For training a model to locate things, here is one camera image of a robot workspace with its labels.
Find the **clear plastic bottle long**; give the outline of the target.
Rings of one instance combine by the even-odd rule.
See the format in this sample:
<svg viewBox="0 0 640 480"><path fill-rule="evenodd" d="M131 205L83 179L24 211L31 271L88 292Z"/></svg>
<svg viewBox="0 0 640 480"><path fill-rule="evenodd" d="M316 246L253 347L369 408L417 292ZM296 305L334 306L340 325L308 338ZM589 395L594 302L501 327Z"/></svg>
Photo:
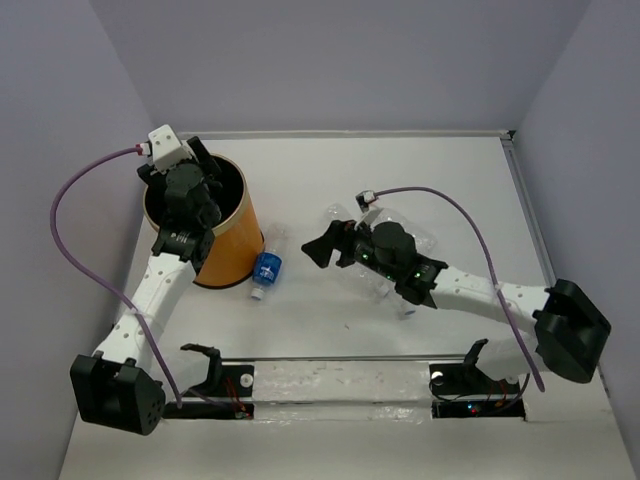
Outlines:
<svg viewBox="0 0 640 480"><path fill-rule="evenodd" d="M344 205L333 203L322 213L323 232L330 237L346 238L348 235L360 233L358 221L360 216L353 215Z"/></svg>

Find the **blue label plastic bottle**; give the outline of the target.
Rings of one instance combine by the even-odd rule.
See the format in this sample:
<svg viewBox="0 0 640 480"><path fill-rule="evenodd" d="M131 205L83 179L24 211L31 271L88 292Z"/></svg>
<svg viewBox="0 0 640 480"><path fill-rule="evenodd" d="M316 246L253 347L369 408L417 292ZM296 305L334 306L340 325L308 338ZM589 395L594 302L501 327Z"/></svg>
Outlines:
<svg viewBox="0 0 640 480"><path fill-rule="evenodd" d="M264 247L256 258L251 277L252 300L262 301L275 287L286 258L289 241L290 230L287 225L273 223L267 229Z"/></svg>

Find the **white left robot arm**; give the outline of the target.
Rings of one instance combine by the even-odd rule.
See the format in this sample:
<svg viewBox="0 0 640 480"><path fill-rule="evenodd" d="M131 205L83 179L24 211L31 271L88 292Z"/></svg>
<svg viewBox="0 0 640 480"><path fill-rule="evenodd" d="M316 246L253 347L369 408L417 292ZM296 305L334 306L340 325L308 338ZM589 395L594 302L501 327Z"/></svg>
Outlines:
<svg viewBox="0 0 640 480"><path fill-rule="evenodd" d="M214 244L221 169L196 136L152 135L138 150L150 159L139 175L165 204L157 237L121 317L93 354L76 357L70 377L84 422L148 435L166 394L181 397L156 340Z"/></svg>

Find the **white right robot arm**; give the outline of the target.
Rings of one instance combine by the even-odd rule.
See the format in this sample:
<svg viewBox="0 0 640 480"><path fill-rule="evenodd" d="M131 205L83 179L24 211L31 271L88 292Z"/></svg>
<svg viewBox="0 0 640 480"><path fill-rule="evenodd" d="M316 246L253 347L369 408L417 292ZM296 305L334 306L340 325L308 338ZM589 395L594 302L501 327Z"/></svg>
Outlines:
<svg viewBox="0 0 640 480"><path fill-rule="evenodd" d="M551 287L499 284L418 252L414 238L396 222L374 227L354 220L333 221L301 250L318 267L359 264L386 278L407 302L470 313L508 325L505 341L476 341L460 368L462 384L482 392L496 380L551 372L567 381L589 383L611 325L574 282Z"/></svg>

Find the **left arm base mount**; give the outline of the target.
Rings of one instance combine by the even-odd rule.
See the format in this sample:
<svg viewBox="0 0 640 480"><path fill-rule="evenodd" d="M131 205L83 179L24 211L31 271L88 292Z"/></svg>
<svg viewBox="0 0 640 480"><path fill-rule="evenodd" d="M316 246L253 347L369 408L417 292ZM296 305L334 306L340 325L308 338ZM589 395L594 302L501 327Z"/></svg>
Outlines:
<svg viewBox="0 0 640 480"><path fill-rule="evenodd" d="M164 420L252 420L255 366L224 360L219 349L187 343L168 357L182 398L167 399Z"/></svg>

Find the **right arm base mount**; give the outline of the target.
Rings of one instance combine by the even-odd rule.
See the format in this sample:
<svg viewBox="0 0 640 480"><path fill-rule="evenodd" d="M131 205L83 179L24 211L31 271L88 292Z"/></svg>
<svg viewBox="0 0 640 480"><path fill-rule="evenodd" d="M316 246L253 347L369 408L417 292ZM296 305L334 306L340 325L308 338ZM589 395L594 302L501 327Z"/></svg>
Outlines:
<svg viewBox="0 0 640 480"><path fill-rule="evenodd" d="M487 339L476 341L459 363L429 365L434 419L526 418L522 400L528 378L520 384L492 380L476 366Z"/></svg>

